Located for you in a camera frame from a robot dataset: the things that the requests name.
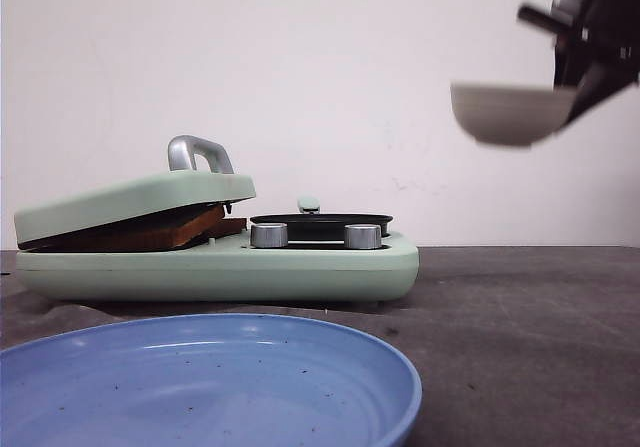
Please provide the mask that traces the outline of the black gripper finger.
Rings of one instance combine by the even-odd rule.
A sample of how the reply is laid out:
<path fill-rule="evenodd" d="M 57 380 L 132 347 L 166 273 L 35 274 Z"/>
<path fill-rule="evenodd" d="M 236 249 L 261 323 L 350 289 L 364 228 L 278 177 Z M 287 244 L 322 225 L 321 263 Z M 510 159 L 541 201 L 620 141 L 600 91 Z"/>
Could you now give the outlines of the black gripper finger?
<path fill-rule="evenodd" d="M 568 127 L 582 114 L 639 81 L 639 67 L 591 65 L 576 87 L 576 95 L 563 127 Z"/>

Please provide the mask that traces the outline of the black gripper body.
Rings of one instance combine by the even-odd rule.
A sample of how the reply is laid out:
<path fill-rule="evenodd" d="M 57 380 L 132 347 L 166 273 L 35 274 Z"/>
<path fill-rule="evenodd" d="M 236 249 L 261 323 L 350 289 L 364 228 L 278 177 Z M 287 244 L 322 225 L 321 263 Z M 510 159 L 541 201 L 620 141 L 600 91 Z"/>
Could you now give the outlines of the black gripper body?
<path fill-rule="evenodd" d="M 639 67 L 639 0 L 585 0 L 573 27 L 556 38 L 556 86 L 578 86 L 595 63 Z"/>

